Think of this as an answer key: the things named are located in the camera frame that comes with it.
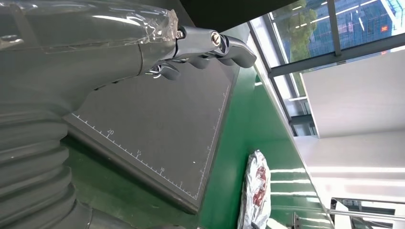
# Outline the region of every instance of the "plastic wrap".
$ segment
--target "plastic wrap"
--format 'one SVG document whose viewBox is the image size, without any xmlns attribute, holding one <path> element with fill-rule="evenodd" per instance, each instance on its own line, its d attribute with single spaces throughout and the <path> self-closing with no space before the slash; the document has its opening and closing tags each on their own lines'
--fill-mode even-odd
<svg viewBox="0 0 405 229">
<path fill-rule="evenodd" d="M 256 150 L 247 162 L 237 228 L 265 229 L 270 212 L 270 169 L 264 155 Z"/>
<path fill-rule="evenodd" d="M 47 52 L 169 42 L 178 19 L 172 10 L 122 1 L 2 1 L 0 51 Z"/>
</svg>

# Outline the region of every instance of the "ceiling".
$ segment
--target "ceiling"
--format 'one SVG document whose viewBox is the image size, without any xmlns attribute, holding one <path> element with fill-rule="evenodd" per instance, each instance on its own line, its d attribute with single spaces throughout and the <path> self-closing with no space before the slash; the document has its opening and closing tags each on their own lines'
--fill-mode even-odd
<svg viewBox="0 0 405 229">
<path fill-rule="evenodd" d="M 320 138 L 405 129 L 405 52 L 303 74 Z"/>
</svg>

